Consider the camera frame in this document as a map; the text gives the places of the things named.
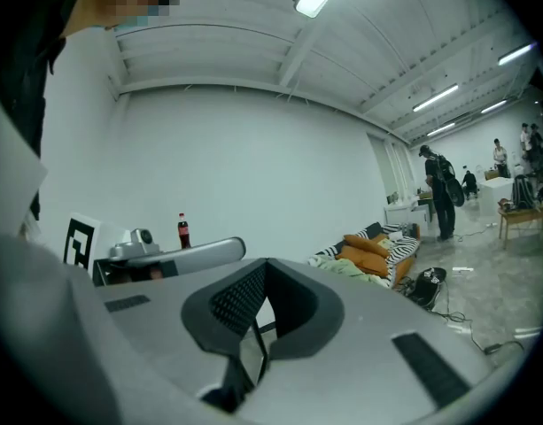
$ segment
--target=black jacket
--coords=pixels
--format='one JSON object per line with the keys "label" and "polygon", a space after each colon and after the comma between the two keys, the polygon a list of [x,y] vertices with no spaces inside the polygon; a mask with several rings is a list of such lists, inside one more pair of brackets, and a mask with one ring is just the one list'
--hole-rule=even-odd
{"label": "black jacket", "polygon": [[476,176],[474,176],[473,173],[465,174],[464,179],[462,180],[462,184],[466,183],[466,185],[469,188],[475,188],[476,187]]}
{"label": "black jacket", "polygon": [[[76,0],[12,0],[0,7],[0,102],[25,142],[41,157],[44,88],[66,41]],[[38,196],[31,211],[39,218]]]}

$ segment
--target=black mesh panel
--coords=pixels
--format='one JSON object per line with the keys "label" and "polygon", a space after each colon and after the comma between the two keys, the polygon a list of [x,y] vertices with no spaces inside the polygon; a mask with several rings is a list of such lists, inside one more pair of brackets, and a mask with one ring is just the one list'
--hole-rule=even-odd
{"label": "black mesh panel", "polygon": [[252,325],[265,300],[265,265],[210,300],[212,315],[239,336]]}

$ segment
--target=black backpack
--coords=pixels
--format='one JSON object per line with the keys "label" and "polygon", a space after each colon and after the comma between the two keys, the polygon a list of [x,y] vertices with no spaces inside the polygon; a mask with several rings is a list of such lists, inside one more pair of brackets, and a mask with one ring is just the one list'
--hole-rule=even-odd
{"label": "black backpack", "polygon": [[442,154],[436,154],[438,165],[438,178],[445,184],[446,192],[454,206],[464,205],[464,191],[456,179],[456,172],[452,164]]}
{"label": "black backpack", "polygon": [[535,205],[533,186],[524,174],[519,174],[513,183],[511,201],[516,209],[533,209]]}

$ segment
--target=ceiling beam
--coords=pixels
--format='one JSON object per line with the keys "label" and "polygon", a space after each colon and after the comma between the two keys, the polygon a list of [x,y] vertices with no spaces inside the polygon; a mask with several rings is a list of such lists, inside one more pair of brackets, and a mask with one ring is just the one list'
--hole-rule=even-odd
{"label": "ceiling beam", "polygon": [[[498,110],[498,112],[505,112],[509,107],[511,107],[512,105],[515,105],[515,104],[517,104],[519,102],[521,102],[521,97],[517,97],[517,98],[513,99],[512,101],[507,102],[505,105],[503,105],[500,108],[500,110]],[[463,129],[469,128],[470,126],[473,126],[476,123],[479,123],[480,121],[483,121],[483,120],[493,116],[494,114],[495,114],[495,112],[486,113],[484,115],[480,114],[479,116],[476,116],[476,118],[474,118],[473,120],[471,120],[471,121],[469,121],[467,123],[462,123],[462,124],[458,125],[457,127],[451,128],[450,130],[443,131],[441,134],[435,135],[434,137],[430,137],[430,138],[429,137],[424,137],[424,138],[422,138],[420,140],[417,140],[415,143],[413,143],[411,145],[411,147],[410,147],[410,150],[414,150],[415,148],[418,148],[422,144],[427,143],[427,140],[430,140],[431,142],[436,142],[440,138],[444,138],[444,137],[447,137],[449,135],[454,134],[455,132],[462,131]]]}
{"label": "ceiling beam", "polygon": [[[459,97],[462,97],[462,96],[464,96],[464,95],[466,95],[468,93],[471,93],[472,91],[474,91],[478,87],[481,87],[482,85],[485,85],[486,83],[488,83],[490,81],[493,81],[493,80],[497,79],[498,77],[501,77],[504,74],[510,73],[511,71],[512,71],[511,68],[496,67],[495,69],[493,69],[490,72],[486,72],[486,73],[481,74],[476,79],[473,79],[473,80],[471,80],[471,81],[469,81],[467,83],[463,83],[460,86],[459,93],[457,93],[455,95],[451,95],[451,98],[452,99],[458,99]],[[411,122],[413,122],[415,120],[419,120],[424,115],[426,115],[428,112],[431,112],[434,109],[438,109],[439,107],[441,107],[443,105],[446,105],[446,104],[450,104],[449,99],[442,99],[440,101],[437,101],[434,105],[429,105],[429,106],[425,107],[423,110],[421,110],[419,112],[411,112],[408,115],[405,115],[400,120],[395,121],[392,124],[392,129],[403,128],[407,124],[409,124],[409,123],[411,123]]]}
{"label": "ceiling beam", "polygon": [[445,124],[445,122],[454,120],[455,118],[460,117],[464,113],[472,113],[478,109],[486,107],[487,105],[495,101],[499,101],[502,98],[504,98],[505,88],[507,86],[508,86],[508,83],[506,82],[500,85],[497,89],[495,89],[491,93],[485,94],[481,97],[477,97],[476,99],[472,99],[466,104],[459,105],[457,108],[455,108],[451,112],[443,113],[442,115],[439,115],[438,118],[427,121],[422,126],[416,127],[415,129],[412,129],[411,131],[406,132],[403,135],[408,140],[411,140],[412,138],[416,138],[419,135],[422,135],[423,133],[428,134],[430,131],[433,131],[434,129],[437,129],[439,126]]}
{"label": "ceiling beam", "polygon": [[113,30],[102,30],[98,33],[102,46],[105,71],[113,86],[119,91],[128,80],[128,69],[121,56],[120,45]]}
{"label": "ceiling beam", "polygon": [[425,59],[420,65],[417,65],[407,73],[404,73],[387,87],[372,96],[361,105],[360,112],[367,113],[371,111],[374,107],[380,105],[383,101],[389,99],[401,89],[412,85],[415,81],[421,79],[425,74],[430,73],[437,67],[441,66],[449,58],[454,57],[462,50],[468,48],[474,43],[478,43],[494,32],[507,27],[511,22],[512,20],[509,18],[509,16],[506,13],[501,12],[481,23],[477,27],[472,28],[470,31],[450,42],[447,46]]}
{"label": "ceiling beam", "polygon": [[324,31],[327,19],[328,16],[321,14],[316,19],[310,19],[300,31],[299,36],[297,36],[295,43],[287,52],[287,56],[279,68],[279,73],[277,74],[279,85],[286,87],[289,84],[306,55]]}
{"label": "ceiling beam", "polygon": [[394,131],[390,130],[386,125],[382,123],[379,123],[375,120],[364,117],[363,115],[357,113],[354,109],[350,107],[346,107],[344,105],[331,101],[328,98],[317,97],[310,93],[300,91],[299,89],[293,90],[288,87],[284,87],[283,85],[273,84],[270,82],[256,81],[256,80],[243,79],[243,78],[233,78],[233,77],[182,75],[182,76],[175,76],[175,77],[167,77],[163,79],[148,79],[145,81],[130,82],[121,87],[120,93],[130,93],[133,91],[139,91],[139,90],[144,90],[144,89],[155,89],[155,88],[162,88],[162,87],[176,87],[179,85],[223,85],[223,86],[230,86],[230,87],[244,87],[248,89],[263,89],[263,90],[271,91],[274,93],[282,93],[287,96],[290,93],[292,93],[292,95],[295,97],[300,97],[302,99],[307,99],[309,101],[313,101],[318,104],[326,105],[328,107],[340,110],[341,112],[352,115],[356,117],[357,119],[368,123],[370,125],[369,133],[371,133],[372,135],[375,135],[377,137],[386,137],[388,135],[392,135],[399,141],[403,143],[407,143],[407,140],[403,138],[402,135],[395,133]]}

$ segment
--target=black clothing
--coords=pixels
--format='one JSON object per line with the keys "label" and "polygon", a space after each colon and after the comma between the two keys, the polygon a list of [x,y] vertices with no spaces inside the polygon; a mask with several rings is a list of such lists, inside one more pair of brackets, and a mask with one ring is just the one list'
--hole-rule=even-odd
{"label": "black clothing", "polygon": [[498,173],[502,178],[508,178],[509,177],[509,170],[508,166],[505,164],[498,164]]}
{"label": "black clothing", "polygon": [[[47,68],[52,73],[65,47],[60,36],[76,0],[12,1],[22,19],[0,18],[0,102],[25,142],[41,157]],[[38,219],[38,195],[31,211]]]}
{"label": "black clothing", "polygon": [[445,184],[438,178],[438,161],[435,156],[430,155],[427,158],[424,163],[424,171],[427,175],[432,176],[432,201],[437,211],[440,237],[447,239],[454,232],[456,212],[454,204],[446,192]]}
{"label": "black clothing", "polygon": [[456,211],[454,204],[445,191],[440,199],[433,198],[434,207],[437,210],[438,228],[440,228],[440,237],[447,239],[454,232],[454,224],[456,223]]}
{"label": "black clothing", "polygon": [[531,151],[533,151],[533,155],[543,151],[542,144],[543,137],[538,132],[531,133]]}
{"label": "black clothing", "polygon": [[466,186],[468,189],[474,189],[476,187],[476,176],[474,174],[465,174],[464,179],[462,180],[462,184],[466,183]]}
{"label": "black clothing", "polygon": [[446,191],[444,183],[438,178],[438,161],[434,156],[428,157],[424,162],[424,171],[427,176],[432,176],[432,197],[436,200]]}

